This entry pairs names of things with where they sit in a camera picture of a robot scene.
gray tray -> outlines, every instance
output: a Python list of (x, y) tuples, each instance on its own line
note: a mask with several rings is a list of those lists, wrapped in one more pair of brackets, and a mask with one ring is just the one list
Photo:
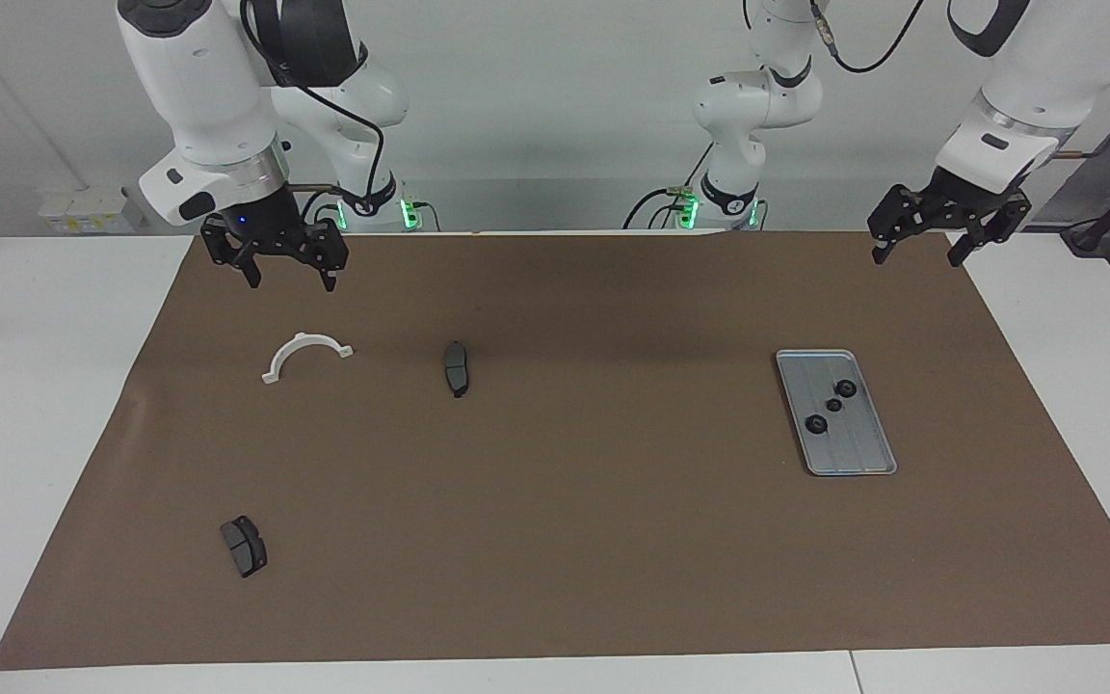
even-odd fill
[[(811, 473), (844, 477), (898, 471), (855, 354), (846, 350), (784, 350), (777, 353), (777, 362), (799, 432), (803, 460)], [(855, 383), (854, 396), (836, 392), (844, 381)], [(831, 399), (840, 401), (838, 412), (829, 410)], [(809, 425), (809, 418), (816, 416), (827, 426), (823, 434), (815, 433), (816, 422)]]

white plastic bracket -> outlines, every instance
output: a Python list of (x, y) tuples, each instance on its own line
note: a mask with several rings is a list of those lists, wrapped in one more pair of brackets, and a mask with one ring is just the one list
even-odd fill
[(349, 344), (342, 346), (332, 338), (327, 338), (326, 334), (307, 334), (300, 332), (294, 335), (294, 339), (285, 344), (282, 344), (281, 350), (276, 351), (276, 355), (273, 356), (273, 368), (264, 374), (264, 383), (276, 383), (281, 381), (281, 368), (285, 364), (285, 361), (290, 359), (294, 352), (303, 350), (303, 348), (313, 348), (317, 344), (322, 344), (325, 348), (333, 348), (336, 353), (340, 354), (340, 359), (344, 360), (345, 356), (351, 356), (354, 354), (354, 349)]

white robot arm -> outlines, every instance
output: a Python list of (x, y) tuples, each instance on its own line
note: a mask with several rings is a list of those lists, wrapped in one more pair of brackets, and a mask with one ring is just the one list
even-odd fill
[[(255, 0), (248, 26), (230, 0), (119, 0), (119, 28), (135, 71), (175, 149), (141, 177), (141, 189), (169, 223), (208, 215), (201, 237), (216, 264), (260, 284), (255, 254), (289, 255), (320, 271), (325, 288), (349, 251), (330, 223), (309, 225), (296, 210), (278, 114), (325, 147), (342, 178), (333, 190), (351, 201), (349, 219), (373, 230), (403, 230), (410, 217), (391, 172), (376, 172), (383, 132), (345, 113), (361, 109), (383, 124), (401, 122), (408, 99), (383, 67), (367, 64), (342, 0)], [(239, 27), (259, 34), (279, 87), (252, 71)], [(383, 184), (376, 190), (375, 180)]]
[(749, 6), (749, 43), (761, 68), (715, 77), (697, 93), (697, 123), (714, 141), (699, 183), (697, 225), (744, 224), (765, 167), (765, 144), (756, 132), (806, 123), (820, 110), (824, 90), (811, 69), (818, 33), (810, 3), (756, 0)]
[(991, 76), (937, 154), (931, 183), (917, 193), (895, 185), (868, 217), (878, 264), (928, 229), (966, 230), (950, 251), (955, 266), (1008, 240), (1030, 211), (1022, 181), (1110, 84), (1110, 3), (951, 0), (948, 14), (960, 42), (991, 59)]

green led light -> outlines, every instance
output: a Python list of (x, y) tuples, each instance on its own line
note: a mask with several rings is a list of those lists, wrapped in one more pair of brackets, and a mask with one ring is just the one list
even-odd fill
[(700, 200), (695, 194), (683, 198), (683, 210), (679, 211), (679, 225), (693, 229), (697, 225), (697, 212), (700, 211)]
[(405, 217), (406, 231), (418, 229), (418, 224), (422, 223), (422, 217), (418, 217), (418, 211), (414, 210), (413, 205), (405, 198), (401, 199), (401, 214)]

brown paper mat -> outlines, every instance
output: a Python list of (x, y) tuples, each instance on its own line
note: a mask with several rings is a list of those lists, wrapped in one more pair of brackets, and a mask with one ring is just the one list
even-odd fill
[[(352, 247), (331, 295), (191, 250), (0, 668), (1110, 642), (1110, 522), (942, 238)], [(300, 331), (357, 354), (264, 385)], [(858, 355), (897, 475), (806, 474), (780, 348)]]

